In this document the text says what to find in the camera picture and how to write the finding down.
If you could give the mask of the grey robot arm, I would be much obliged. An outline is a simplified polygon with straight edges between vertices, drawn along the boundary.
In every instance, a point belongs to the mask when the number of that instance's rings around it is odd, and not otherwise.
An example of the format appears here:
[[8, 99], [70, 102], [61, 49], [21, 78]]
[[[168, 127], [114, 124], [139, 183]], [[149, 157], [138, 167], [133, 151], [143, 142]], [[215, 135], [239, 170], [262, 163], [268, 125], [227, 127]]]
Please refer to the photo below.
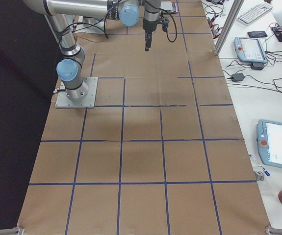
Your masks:
[[84, 22], [91, 27], [105, 19], [120, 20], [126, 26], [133, 26], [142, 6], [140, 0], [26, 0], [24, 3], [46, 17], [56, 37], [64, 58], [56, 70], [65, 86], [65, 96], [71, 101], [83, 100], [89, 87], [80, 76], [85, 52], [76, 42], [67, 16], [92, 18], [93, 22]]
[[98, 6], [87, 13], [81, 13], [84, 18], [120, 21], [123, 25], [134, 26], [140, 15], [140, 7], [144, 7], [143, 29], [145, 31], [145, 51], [152, 45], [153, 32], [157, 25], [163, 25], [163, 31], [168, 31], [169, 20], [162, 16], [160, 0], [107, 0], [106, 6]]

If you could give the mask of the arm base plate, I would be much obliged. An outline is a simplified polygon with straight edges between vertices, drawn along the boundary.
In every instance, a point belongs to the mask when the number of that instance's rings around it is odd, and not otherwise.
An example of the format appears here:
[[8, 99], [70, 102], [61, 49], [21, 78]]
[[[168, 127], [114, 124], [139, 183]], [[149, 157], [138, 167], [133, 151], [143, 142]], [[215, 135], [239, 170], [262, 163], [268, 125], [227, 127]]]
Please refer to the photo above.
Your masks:
[[68, 90], [61, 82], [55, 102], [56, 108], [94, 108], [98, 77], [82, 77], [82, 85], [76, 90]]
[[75, 33], [93, 33], [93, 34], [104, 34], [104, 21], [96, 22], [92, 25], [89, 24], [78, 24], [74, 29]]

